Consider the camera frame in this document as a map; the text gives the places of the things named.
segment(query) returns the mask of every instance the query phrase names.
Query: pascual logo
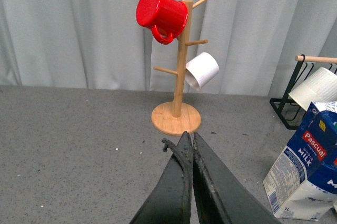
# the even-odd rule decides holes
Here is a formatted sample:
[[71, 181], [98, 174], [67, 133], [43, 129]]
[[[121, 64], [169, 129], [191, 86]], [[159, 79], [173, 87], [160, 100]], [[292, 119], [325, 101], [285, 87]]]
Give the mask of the pascual logo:
[[308, 142], [314, 148], [314, 150], [318, 154], [318, 159], [322, 161], [323, 158], [326, 156], [326, 150], [317, 142], [312, 134], [309, 131], [306, 131], [303, 134], [302, 139]]
[[331, 184], [337, 189], [337, 183], [333, 183], [332, 179], [329, 182], [327, 182], [327, 184]]

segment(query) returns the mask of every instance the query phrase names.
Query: white cup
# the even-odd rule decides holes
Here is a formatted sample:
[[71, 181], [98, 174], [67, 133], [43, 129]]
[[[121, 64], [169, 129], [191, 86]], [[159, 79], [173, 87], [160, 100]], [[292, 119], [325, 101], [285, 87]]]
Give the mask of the white cup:
[[198, 91], [219, 72], [216, 60], [205, 52], [190, 60], [186, 64], [186, 69], [186, 82]]
[[289, 96], [305, 110], [312, 101], [337, 101], [337, 75], [321, 67], [294, 88]]

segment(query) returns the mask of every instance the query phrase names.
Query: gray countertop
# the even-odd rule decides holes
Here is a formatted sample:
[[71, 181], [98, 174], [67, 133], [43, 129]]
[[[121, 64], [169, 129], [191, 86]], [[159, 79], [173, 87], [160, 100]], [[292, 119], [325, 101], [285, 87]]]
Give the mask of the gray countertop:
[[[129, 223], [171, 153], [151, 122], [173, 93], [0, 86], [0, 223]], [[269, 99], [184, 94], [198, 133], [270, 209], [263, 179], [294, 131]], [[279, 219], [282, 223], [310, 223]], [[329, 210], [319, 221], [336, 223]], [[195, 203], [191, 223], [198, 223]]]

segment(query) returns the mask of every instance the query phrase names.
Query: pascual milk carton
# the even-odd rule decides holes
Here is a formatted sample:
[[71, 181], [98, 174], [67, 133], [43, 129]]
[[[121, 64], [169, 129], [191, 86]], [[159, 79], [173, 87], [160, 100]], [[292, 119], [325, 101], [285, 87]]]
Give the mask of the pascual milk carton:
[[311, 103], [263, 181], [278, 218], [317, 221], [337, 201], [337, 102]]

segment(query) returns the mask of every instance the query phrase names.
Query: gray fabric backdrop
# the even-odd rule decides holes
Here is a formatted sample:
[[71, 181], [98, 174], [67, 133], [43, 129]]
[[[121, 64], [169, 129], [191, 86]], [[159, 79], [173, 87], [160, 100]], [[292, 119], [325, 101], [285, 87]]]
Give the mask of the gray fabric backdrop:
[[[0, 84], [173, 91], [177, 41], [135, 20], [138, 0], [0, 0]], [[204, 93], [280, 96], [299, 54], [337, 57], [337, 0], [208, 0], [188, 60], [220, 66]], [[185, 86], [186, 92], [194, 92]]]

